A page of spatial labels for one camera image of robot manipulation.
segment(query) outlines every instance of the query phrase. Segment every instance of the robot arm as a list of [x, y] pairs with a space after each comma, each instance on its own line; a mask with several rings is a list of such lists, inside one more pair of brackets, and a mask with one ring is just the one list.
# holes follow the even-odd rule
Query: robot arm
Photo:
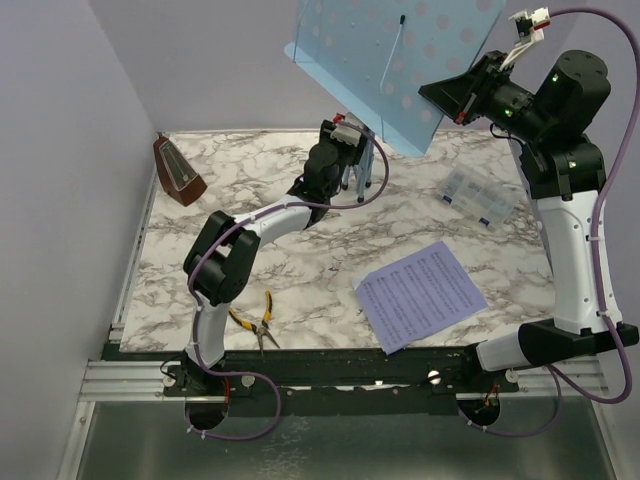
[[[490, 52], [467, 73], [420, 88], [424, 98], [456, 123], [487, 117], [521, 139], [525, 187], [547, 234], [556, 288], [554, 317], [478, 344], [479, 364], [496, 371], [613, 350], [605, 318], [616, 325], [625, 346], [637, 344], [637, 328], [621, 322], [603, 234], [594, 238], [590, 233], [594, 221], [603, 230], [603, 216], [592, 215], [605, 167], [584, 130], [610, 93], [607, 67], [589, 52], [565, 52], [532, 94], [511, 82], [513, 67], [503, 69], [505, 59], [502, 52]], [[605, 303], [607, 311], [600, 311]]]
[[[196, 311], [199, 319], [194, 320], [195, 334], [200, 345], [198, 353], [207, 367], [215, 365], [224, 356], [229, 305], [247, 284], [258, 250], [283, 235], [305, 230], [320, 221], [326, 209], [311, 204], [329, 205], [331, 197], [338, 192], [345, 168], [360, 161], [368, 141], [366, 136], [338, 120], [342, 117], [334, 122], [323, 122], [319, 142], [309, 151], [304, 174], [295, 180], [287, 195], [249, 214], [231, 217], [221, 211], [215, 212], [191, 248], [183, 267], [190, 277], [207, 250], [225, 232], [234, 225], [246, 223], [223, 242], [223, 246], [230, 247], [228, 255], [213, 252], [194, 280], [194, 290], [202, 301], [198, 307], [201, 310]], [[345, 121], [365, 129], [351, 114], [347, 114]], [[186, 353], [199, 364], [193, 333], [192, 330]]]

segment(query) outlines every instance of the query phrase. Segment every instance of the clear plastic storage box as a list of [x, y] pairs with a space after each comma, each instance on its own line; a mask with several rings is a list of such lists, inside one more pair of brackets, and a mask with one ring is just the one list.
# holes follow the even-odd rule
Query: clear plastic storage box
[[442, 199], [472, 215], [486, 227], [498, 227], [511, 214], [522, 192], [464, 165], [456, 165], [440, 184]]

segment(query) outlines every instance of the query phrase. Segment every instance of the perforated plastic board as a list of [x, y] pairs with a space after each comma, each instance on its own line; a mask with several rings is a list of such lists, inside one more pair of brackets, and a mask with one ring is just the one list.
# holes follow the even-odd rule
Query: perforated plastic board
[[[423, 155], [442, 113], [418, 88], [464, 73], [505, 0], [299, 0], [285, 48], [397, 153]], [[391, 64], [380, 82], [406, 16]]]

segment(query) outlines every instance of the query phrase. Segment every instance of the paper sheet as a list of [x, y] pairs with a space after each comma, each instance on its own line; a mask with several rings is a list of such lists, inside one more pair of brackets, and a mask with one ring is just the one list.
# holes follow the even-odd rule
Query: paper sheet
[[444, 242], [370, 273], [356, 295], [387, 355], [488, 307]]

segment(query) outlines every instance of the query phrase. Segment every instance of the bolt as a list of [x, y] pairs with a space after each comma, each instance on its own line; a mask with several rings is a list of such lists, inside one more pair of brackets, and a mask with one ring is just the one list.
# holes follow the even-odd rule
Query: bolt
[[431, 385], [439, 385], [440, 381], [442, 380], [440, 378], [440, 372], [438, 372], [437, 370], [431, 370], [427, 375], [427, 379], [429, 380], [429, 383]]
[[517, 383], [518, 372], [516, 372], [515, 370], [507, 370], [506, 373], [504, 374], [504, 378], [506, 378], [507, 382], [509, 383]]
[[175, 379], [175, 378], [171, 378], [171, 377], [167, 377], [167, 376], [165, 376], [165, 377], [162, 379], [162, 384], [163, 384], [165, 387], [173, 387], [173, 386], [176, 384], [176, 379]]
[[254, 377], [252, 375], [243, 375], [242, 378], [240, 379], [240, 381], [242, 382], [242, 385], [244, 385], [245, 387], [249, 388], [254, 383], [256, 383], [256, 377]]

